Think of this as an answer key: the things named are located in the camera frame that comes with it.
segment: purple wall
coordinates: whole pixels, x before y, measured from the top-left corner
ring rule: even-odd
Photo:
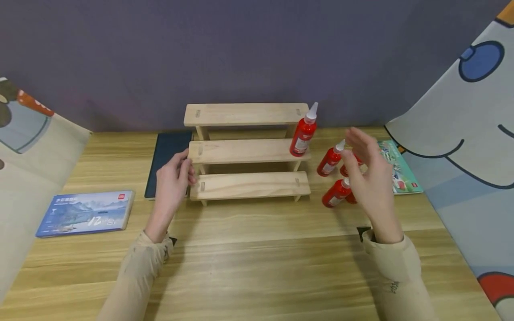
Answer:
[[[2,2],[0,75],[93,131],[182,128],[187,103],[407,111],[508,0]]]

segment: hand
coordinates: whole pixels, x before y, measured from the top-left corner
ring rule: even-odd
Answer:
[[[154,243],[162,242],[175,212],[184,200],[188,185],[196,183],[194,168],[191,160],[187,159],[188,153],[188,149],[176,153],[157,171],[154,209],[144,229]]]
[[[352,127],[346,130],[346,142],[353,147],[344,150],[341,158],[350,177],[350,188],[369,217],[379,243],[398,243],[403,239],[401,225],[394,214],[392,165],[380,154],[377,141],[363,131]],[[361,174],[355,154],[367,166]]]

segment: wood grain tabletop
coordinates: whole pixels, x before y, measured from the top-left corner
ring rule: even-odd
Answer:
[[[381,127],[364,128],[378,140]],[[211,139],[281,138],[283,130],[211,131]],[[125,231],[37,239],[0,308],[1,320],[93,320],[109,294],[125,251],[144,228],[153,202],[144,199],[156,133],[95,133],[64,193],[135,190]],[[344,128],[319,129],[306,171],[311,195],[185,200],[170,234],[174,253],[156,279],[146,320],[379,320],[374,267],[357,226],[357,205],[325,208],[337,179],[316,167]],[[213,173],[287,171],[285,163],[213,165]],[[461,253],[424,194],[395,197],[423,280],[441,320],[497,320]]]

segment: wooden stair shelf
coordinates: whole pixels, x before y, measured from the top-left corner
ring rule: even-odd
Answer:
[[[208,200],[309,195],[305,172],[298,172],[302,161],[310,159],[289,153],[291,136],[309,108],[302,103],[286,104],[189,104],[185,126],[194,126],[199,141],[189,143],[189,158],[199,165],[201,175],[191,187],[191,200],[207,205]],[[206,126],[289,125],[286,138],[209,140]],[[210,174],[211,164],[286,162],[291,172]]]

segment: sleeve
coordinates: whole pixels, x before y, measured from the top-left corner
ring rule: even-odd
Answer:
[[[364,249],[379,272],[382,311],[389,321],[436,321],[427,288],[421,279],[421,262],[412,241],[405,236],[396,244],[374,242],[372,230],[362,235]]]
[[[141,231],[121,263],[97,321],[143,320],[154,280],[172,251],[173,239],[168,234],[162,243],[154,244]]]

